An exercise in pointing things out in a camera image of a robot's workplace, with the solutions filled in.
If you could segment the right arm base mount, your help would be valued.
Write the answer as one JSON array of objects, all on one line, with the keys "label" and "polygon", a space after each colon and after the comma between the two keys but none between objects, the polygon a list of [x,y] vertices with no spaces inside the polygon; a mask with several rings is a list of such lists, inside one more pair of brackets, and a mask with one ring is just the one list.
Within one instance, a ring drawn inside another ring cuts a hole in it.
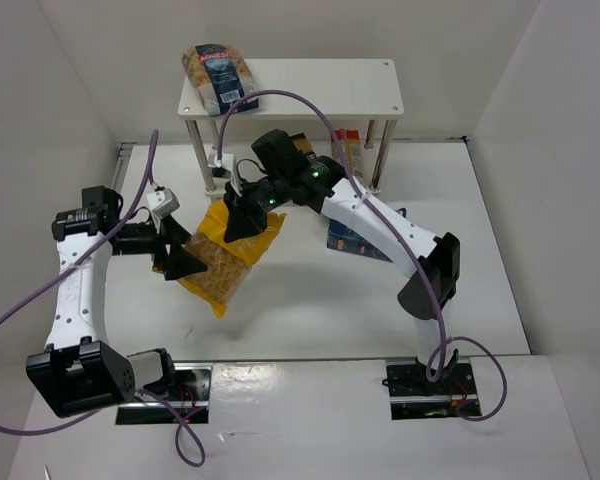
[{"label": "right arm base mount", "polygon": [[391,419],[458,418],[457,409],[470,418],[482,415],[473,369],[460,361],[445,380],[429,383],[424,367],[415,360],[388,361],[382,385],[389,395]]}]

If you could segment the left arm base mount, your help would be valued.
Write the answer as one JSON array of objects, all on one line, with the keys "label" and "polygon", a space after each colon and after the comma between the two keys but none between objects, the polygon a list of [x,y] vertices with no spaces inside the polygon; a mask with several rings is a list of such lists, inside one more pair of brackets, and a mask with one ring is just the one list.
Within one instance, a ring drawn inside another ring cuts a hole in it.
[{"label": "left arm base mount", "polygon": [[[207,424],[212,369],[210,363],[176,362],[175,384],[164,388],[150,387],[150,390],[167,401],[188,424]],[[138,401],[118,408],[115,424],[170,425],[177,424],[177,421],[160,402],[138,396]]]}]

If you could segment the yellow macaroni bag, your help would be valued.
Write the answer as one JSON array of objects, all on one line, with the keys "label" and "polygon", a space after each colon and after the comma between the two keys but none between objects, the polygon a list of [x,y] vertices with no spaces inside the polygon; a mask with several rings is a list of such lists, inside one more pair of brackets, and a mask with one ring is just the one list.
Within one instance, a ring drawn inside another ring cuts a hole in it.
[{"label": "yellow macaroni bag", "polygon": [[228,219],[223,201],[209,206],[195,234],[184,244],[185,251],[201,260],[207,270],[178,279],[188,292],[208,302],[217,318],[226,314],[237,288],[279,235],[286,214],[267,213],[263,233],[231,243],[224,241]]}]

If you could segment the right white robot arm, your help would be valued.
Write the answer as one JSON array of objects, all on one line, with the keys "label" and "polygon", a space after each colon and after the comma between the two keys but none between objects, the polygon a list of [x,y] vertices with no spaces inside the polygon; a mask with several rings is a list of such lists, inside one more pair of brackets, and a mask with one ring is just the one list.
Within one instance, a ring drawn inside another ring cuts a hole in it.
[{"label": "right white robot arm", "polygon": [[353,230],[382,252],[406,277],[397,294],[414,318],[418,361],[431,383],[445,379],[457,360],[450,350],[443,309],[456,294],[460,274],[459,239],[422,229],[380,201],[342,165],[328,156],[310,160],[282,130],[252,145],[262,176],[248,182],[234,171],[225,186],[228,209],[224,240],[233,244],[262,233],[274,209],[293,203]]}]

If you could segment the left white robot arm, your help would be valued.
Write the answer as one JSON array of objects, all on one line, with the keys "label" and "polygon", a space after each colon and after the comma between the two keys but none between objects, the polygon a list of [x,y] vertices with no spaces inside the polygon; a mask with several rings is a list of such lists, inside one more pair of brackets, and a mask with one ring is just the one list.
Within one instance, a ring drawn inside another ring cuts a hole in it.
[{"label": "left white robot arm", "polygon": [[176,195],[158,187],[147,201],[147,221],[120,226],[121,195],[104,186],[90,187],[82,192],[81,208],[58,213],[52,224],[63,279],[44,350],[28,357],[26,374],[60,418],[134,398],[132,364],[109,345],[106,335],[110,259],[148,255],[153,271],[167,281],[207,269],[184,248],[191,235],[173,217],[179,207]]}]

